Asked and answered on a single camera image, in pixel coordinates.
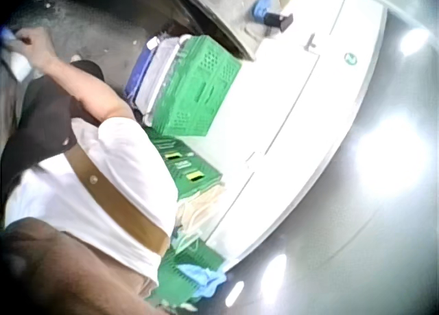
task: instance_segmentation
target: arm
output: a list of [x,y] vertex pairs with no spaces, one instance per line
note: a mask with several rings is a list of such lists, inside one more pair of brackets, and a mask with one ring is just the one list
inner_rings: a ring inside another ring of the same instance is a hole
[[6,44],[8,48],[23,54],[34,67],[53,78],[98,121],[111,117],[134,119],[130,107],[107,84],[61,61],[43,28],[22,29],[16,37],[18,40]]

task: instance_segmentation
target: white shirt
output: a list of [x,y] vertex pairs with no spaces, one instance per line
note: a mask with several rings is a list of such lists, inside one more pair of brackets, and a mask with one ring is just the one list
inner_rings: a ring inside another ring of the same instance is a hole
[[[175,224],[178,192],[145,131],[113,117],[96,128],[72,119],[78,143],[100,172],[168,236]],[[5,212],[6,226],[21,218],[45,221],[100,249],[158,283],[161,257],[126,233],[90,196],[65,155],[40,162],[22,175]]]

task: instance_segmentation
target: green plastic basket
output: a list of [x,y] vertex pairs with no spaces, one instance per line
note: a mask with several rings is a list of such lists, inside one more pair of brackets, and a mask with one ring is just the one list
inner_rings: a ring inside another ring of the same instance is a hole
[[169,304],[178,306],[191,299],[199,285],[179,271],[177,265],[191,264],[218,270],[223,263],[224,259],[202,240],[195,241],[178,255],[170,248],[158,268],[159,286],[147,298],[148,303],[156,306],[166,300]]
[[205,136],[241,63],[208,36],[186,41],[154,105],[162,135]]
[[147,128],[146,133],[176,183],[179,200],[206,191],[220,183],[222,174],[183,141],[160,136],[151,128]]

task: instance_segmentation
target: brown belt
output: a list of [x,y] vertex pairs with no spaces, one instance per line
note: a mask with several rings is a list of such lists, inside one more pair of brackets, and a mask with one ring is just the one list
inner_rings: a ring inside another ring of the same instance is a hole
[[163,256],[169,248],[168,235],[108,181],[78,144],[65,152],[65,156],[96,203],[140,244]]

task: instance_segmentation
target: green logo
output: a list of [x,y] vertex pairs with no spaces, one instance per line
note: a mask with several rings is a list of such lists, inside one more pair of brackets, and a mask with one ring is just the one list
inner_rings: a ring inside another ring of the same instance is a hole
[[353,53],[346,53],[344,55],[344,61],[350,66],[355,66],[358,62],[357,57]]

